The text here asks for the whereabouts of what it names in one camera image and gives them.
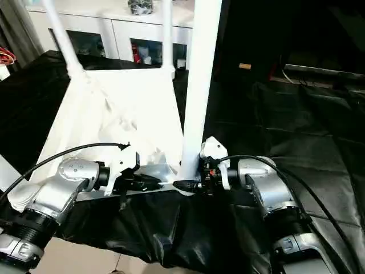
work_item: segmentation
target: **black plastic sheet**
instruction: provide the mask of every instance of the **black plastic sheet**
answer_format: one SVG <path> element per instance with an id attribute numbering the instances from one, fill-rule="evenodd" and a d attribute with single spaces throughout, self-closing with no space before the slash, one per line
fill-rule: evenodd
<path id="1" fill-rule="evenodd" d="M 79 57 L 85 69 L 145 68 L 131 62 Z M 183 123 L 186 73 L 174 82 Z M 0 154 L 20 172 L 37 160 L 68 85 L 60 54 L 48 52 L 0 83 Z M 205 138 L 229 155 L 269 156 L 304 179 L 365 254 L 365 96 L 284 83 L 212 81 Z M 290 181 L 323 237 L 353 267 L 348 252 L 310 195 Z M 58 236 L 137 256 L 165 267 L 203 273 L 270 273 L 270 244 L 252 197 L 178 192 L 77 203 Z"/>

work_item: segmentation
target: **red object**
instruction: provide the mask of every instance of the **red object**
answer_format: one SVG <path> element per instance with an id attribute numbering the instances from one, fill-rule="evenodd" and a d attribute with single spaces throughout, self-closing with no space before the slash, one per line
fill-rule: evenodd
<path id="1" fill-rule="evenodd" d="M 11 53 L 6 48 L 0 47 L 0 65 L 11 65 L 13 64 L 17 58 L 13 53 Z"/>
<path id="2" fill-rule="evenodd" d="M 141 56 L 139 56 L 138 48 L 135 44 L 132 44 L 132 52 L 133 52 L 133 60 L 135 63 L 141 64 L 142 59 Z"/>

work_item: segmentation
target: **black cable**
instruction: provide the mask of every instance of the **black cable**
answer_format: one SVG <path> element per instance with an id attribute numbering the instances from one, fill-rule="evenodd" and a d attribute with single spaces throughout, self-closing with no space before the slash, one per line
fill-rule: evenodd
<path id="1" fill-rule="evenodd" d="M 16 187 L 23 179 L 25 179 L 26 176 L 28 176 L 29 174 L 31 174 L 33 171 L 35 171 L 37 168 L 49 163 L 50 161 L 61 157 L 65 154 L 69 154 L 71 152 L 77 151 L 77 150 L 82 150 L 84 148 L 89 148 L 89 147 L 103 147 L 103 146 L 111 146 L 111 147 L 119 147 L 121 150 L 124 149 L 126 147 L 126 145 L 123 144 L 118 144 L 118 143 L 93 143 L 93 144 L 85 144 L 83 146 L 78 146 L 78 147 L 74 147 L 71 148 L 69 150 L 65 150 L 63 152 L 60 152 L 56 155 L 53 155 L 52 157 L 47 158 L 46 160 L 40 162 L 39 164 L 36 164 L 34 167 L 32 167 L 31 169 L 29 169 L 28 171 L 26 171 L 22 176 L 20 176 L 15 182 L 13 182 L 11 184 L 10 187 L 8 187 L 6 189 L 6 191 L 0 196 L 0 206 L 2 205 L 2 203 L 6 200 L 7 195 L 10 193 L 10 191 L 12 191 L 14 189 L 14 187 Z"/>
<path id="2" fill-rule="evenodd" d="M 301 179 L 300 177 L 298 177 L 296 174 L 292 173 L 291 171 L 285 169 L 285 168 L 281 168 L 282 171 L 286 174 L 288 174 L 290 177 L 292 177 L 293 179 L 295 179 L 298 183 L 300 183 L 308 192 L 309 194 L 313 197 L 313 199 L 316 201 L 316 203 L 319 205 L 319 207 L 321 208 L 321 210 L 325 213 L 325 215 L 327 216 L 327 218 L 329 219 L 329 221 L 332 223 L 332 225 L 334 226 L 334 228 L 336 229 L 337 233 L 340 235 L 340 237 L 343 240 L 343 243 L 345 244 L 346 248 L 348 249 L 350 256 L 352 258 L 352 260 L 354 261 L 355 267 L 356 267 L 356 272 L 357 273 L 361 273 L 361 264 L 360 264 L 360 260 L 352 246 L 352 244 L 350 243 L 350 240 L 348 239 L 348 237 L 346 236 L 346 234 L 343 232 L 343 230 L 341 229 L 341 227 L 339 226 L 338 222 L 336 221 L 336 219 L 332 216 L 332 214 L 328 211 L 328 209 L 326 208 L 326 206 L 322 203 L 322 201 L 319 199 L 319 197 L 314 193 L 314 191 L 310 188 L 310 186 L 308 186 L 308 184 L 306 182 L 304 182 L 303 179 Z"/>
<path id="3" fill-rule="evenodd" d="M 290 177 L 292 177 L 293 179 L 295 179 L 298 183 L 300 183 L 309 192 L 309 194 L 317 202 L 317 204 L 319 205 L 319 207 L 321 208 L 321 210 L 325 213 L 325 215 L 327 216 L 327 218 L 329 219 L 329 221 L 332 223 L 332 225 L 336 229 L 337 233 L 339 234 L 339 236 L 343 240 L 343 243 L 345 244 L 346 248 L 348 249 L 352 260 L 354 261 L 354 264 L 355 264 L 355 267 L 356 267 L 356 272 L 358 274 L 361 274 L 360 260 L 359 260 L 359 258 L 357 256 L 354 248 L 352 247 L 352 245 L 351 245 L 348 237 L 343 232 L 343 230 L 341 229 L 341 227 L 337 223 L 336 219 L 328 211 L 328 209 L 326 208 L 326 206 L 322 203 L 322 201 L 314 193 L 314 191 L 309 187 L 309 185 L 306 182 L 304 182 L 303 179 L 299 178 L 297 175 L 295 175 L 294 173 L 292 173 L 291 171 L 289 171 L 289 170 L 287 170 L 285 168 L 278 168 L 277 166 L 275 166 L 274 164 L 270 163 L 269 161 L 267 161 L 267 160 L 265 160 L 263 158 L 257 157 L 257 156 L 253 156 L 253 155 L 232 155 L 232 156 L 223 157 L 223 158 L 219 159 L 218 162 L 220 163 L 220 162 L 223 162 L 223 161 L 229 160 L 229 159 L 254 159 L 254 160 L 260 161 L 260 162 L 262 162 L 264 164 L 267 164 L 269 167 L 271 167 L 273 170 L 275 170 L 277 172 L 277 174 L 282 179 L 285 178 L 285 183 L 286 184 L 287 184 L 287 179 L 286 179 L 285 174 L 289 175 Z M 299 206 L 301 207 L 302 210 L 304 210 L 304 208 L 303 208 L 303 206 L 302 206 L 302 204 L 300 202 L 299 202 Z"/>

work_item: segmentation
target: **black backdrop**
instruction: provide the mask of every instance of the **black backdrop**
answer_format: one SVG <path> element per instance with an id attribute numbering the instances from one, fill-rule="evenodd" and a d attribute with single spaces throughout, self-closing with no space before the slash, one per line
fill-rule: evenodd
<path id="1" fill-rule="evenodd" d="M 88 70 L 141 68 L 134 63 L 80 56 Z M 183 123 L 187 74 L 177 75 Z M 19 172 L 37 160 L 69 78 L 60 54 L 43 54 L 0 83 L 0 154 Z M 205 138 L 215 136 L 230 155 L 272 157 L 308 182 L 340 222 L 360 259 L 365 253 L 365 96 L 284 83 L 212 81 Z M 350 267 L 351 259 L 309 194 L 291 182 L 305 209 Z M 252 197 L 242 192 L 207 198 L 177 192 L 78 203 L 58 236 L 138 256 L 165 267 L 204 273 L 269 273 L 270 248 Z M 3 211 L 11 218 L 13 211 Z"/>

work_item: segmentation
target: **white pole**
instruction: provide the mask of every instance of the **white pole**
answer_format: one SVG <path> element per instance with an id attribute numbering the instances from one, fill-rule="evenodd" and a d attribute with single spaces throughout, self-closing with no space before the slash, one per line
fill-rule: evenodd
<path id="1" fill-rule="evenodd" d="M 197 175 L 221 6 L 222 0 L 195 1 L 179 179 L 194 179 Z"/>
<path id="2" fill-rule="evenodd" d="M 164 40 L 162 49 L 162 68 L 171 72 L 175 78 L 175 67 L 172 62 L 172 0 L 163 0 Z"/>
<path id="3" fill-rule="evenodd" d="M 46 8 L 48 18 L 51 20 L 53 32 L 66 61 L 68 75 L 72 78 L 75 75 L 83 73 L 84 70 L 82 65 L 75 54 L 70 37 L 62 26 L 61 19 L 56 11 L 53 0 L 43 0 L 43 5 Z"/>

